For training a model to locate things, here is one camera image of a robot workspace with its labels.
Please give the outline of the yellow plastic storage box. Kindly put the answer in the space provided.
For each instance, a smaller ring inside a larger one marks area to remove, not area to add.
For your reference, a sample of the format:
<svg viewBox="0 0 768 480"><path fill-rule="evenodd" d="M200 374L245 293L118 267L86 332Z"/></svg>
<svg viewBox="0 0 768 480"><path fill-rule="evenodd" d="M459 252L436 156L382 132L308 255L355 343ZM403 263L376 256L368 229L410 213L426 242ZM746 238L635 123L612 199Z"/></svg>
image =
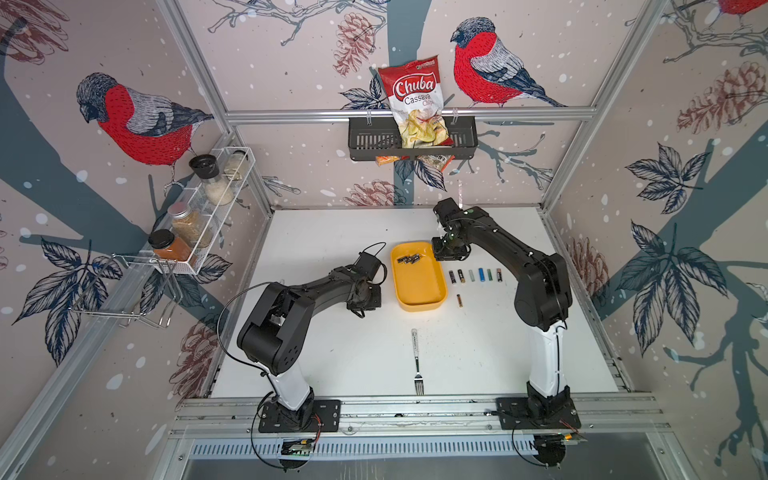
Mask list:
<svg viewBox="0 0 768 480"><path fill-rule="evenodd" d="M447 287L430 241L400 243L390 257L395 294L403 310L426 312L443 304Z"/></svg>

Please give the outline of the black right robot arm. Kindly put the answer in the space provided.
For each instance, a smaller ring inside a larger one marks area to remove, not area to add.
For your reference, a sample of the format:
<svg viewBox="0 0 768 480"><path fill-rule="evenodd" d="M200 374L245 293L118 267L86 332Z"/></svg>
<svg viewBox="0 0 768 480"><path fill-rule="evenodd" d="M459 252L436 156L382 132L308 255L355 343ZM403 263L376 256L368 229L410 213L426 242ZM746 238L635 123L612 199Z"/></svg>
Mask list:
<svg viewBox="0 0 768 480"><path fill-rule="evenodd" d="M532 333L527 410L539 423L553 417L570 400L563 336L573 298L565 259L527 245L480 207L463 210L448 198L439 201L433 212L444 230L443 236L432 239L436 260L463 261L478 246L517 280L514 308Z"/></svg>

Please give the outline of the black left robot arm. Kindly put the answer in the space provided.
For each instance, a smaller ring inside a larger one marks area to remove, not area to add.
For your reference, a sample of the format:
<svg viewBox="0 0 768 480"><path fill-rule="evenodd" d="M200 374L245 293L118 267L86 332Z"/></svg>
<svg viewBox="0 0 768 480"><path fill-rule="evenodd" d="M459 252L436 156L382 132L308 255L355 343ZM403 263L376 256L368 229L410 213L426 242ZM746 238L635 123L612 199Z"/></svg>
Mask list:
<svg viewBox="0 0 768 480"><path fill-rule="evenodd" d="M277 404L301 424L312 412L314 392L297 365L314 315L343 304L363 318L381 307L381 284L387 267L376 255L361 252L350 265L300 285L267 284L237 336L246 357L266 368Z"/></svg>

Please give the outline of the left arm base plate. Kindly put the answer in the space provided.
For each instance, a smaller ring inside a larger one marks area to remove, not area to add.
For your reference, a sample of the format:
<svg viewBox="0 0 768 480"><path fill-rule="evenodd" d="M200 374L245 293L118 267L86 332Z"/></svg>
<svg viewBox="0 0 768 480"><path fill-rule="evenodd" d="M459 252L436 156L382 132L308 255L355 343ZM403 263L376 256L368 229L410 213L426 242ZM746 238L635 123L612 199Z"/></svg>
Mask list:
<svg viewBox="0 0 768 480"><path fill-rule="evenodd" d="M260 409L259 433L337 432L341 401L308 398L298 410L289 410L277 400L267 400Z"/></svg>

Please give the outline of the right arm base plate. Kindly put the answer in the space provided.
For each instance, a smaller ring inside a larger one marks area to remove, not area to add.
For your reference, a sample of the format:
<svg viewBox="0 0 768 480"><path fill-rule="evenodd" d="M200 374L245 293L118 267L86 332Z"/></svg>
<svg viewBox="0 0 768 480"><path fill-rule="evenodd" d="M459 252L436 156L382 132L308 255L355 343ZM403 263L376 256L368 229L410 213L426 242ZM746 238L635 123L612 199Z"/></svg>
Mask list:
<svg viewBox="0 0 768 480"><path fill-rule="evenodd" d="M497 397L495 412L503 430L579 430L582 422L574 401L566 397L549 406L534 406L524 396Z"/></svg>

